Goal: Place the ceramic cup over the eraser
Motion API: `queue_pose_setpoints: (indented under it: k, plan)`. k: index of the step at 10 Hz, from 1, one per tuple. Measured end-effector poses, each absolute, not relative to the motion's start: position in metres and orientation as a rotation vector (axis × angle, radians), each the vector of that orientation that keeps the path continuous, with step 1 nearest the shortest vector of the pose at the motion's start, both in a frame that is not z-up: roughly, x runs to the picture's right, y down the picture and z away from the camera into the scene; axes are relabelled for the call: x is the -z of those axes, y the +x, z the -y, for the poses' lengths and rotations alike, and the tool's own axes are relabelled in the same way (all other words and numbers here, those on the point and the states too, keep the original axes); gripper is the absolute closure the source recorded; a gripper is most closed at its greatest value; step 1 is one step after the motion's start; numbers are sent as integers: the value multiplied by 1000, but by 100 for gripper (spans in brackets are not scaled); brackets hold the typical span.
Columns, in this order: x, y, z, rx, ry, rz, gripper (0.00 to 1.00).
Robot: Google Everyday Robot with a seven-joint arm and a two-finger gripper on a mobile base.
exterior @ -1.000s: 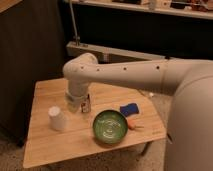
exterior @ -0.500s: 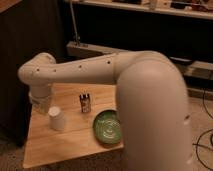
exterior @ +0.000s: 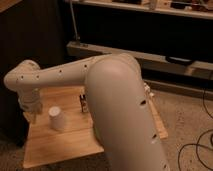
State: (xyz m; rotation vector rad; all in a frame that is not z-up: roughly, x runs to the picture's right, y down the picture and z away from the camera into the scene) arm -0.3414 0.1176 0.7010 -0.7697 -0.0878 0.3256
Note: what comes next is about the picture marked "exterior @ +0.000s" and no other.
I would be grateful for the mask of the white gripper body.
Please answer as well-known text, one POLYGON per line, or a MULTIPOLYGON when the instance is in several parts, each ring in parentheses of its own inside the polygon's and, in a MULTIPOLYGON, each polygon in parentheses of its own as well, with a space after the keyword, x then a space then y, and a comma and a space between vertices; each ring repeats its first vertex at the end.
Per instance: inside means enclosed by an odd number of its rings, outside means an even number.
POLYGON ((20 107, 25 111, 30 114, 41 114, 42 113, 42 103, 40 98, 35 98, 35 99, 19 99, 19 104, 20 107))

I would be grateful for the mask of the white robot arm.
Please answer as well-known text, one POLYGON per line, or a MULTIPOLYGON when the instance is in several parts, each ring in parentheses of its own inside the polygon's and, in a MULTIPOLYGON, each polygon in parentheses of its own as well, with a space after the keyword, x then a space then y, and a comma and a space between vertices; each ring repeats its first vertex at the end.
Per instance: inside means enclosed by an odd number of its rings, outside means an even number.
POLYGON ((46 69, 25 60, 4 76, 4 85, 31 113, 40 110, 41 88, 82 86, 112 171, 170 171, 133 56, 93 56, 46 69))

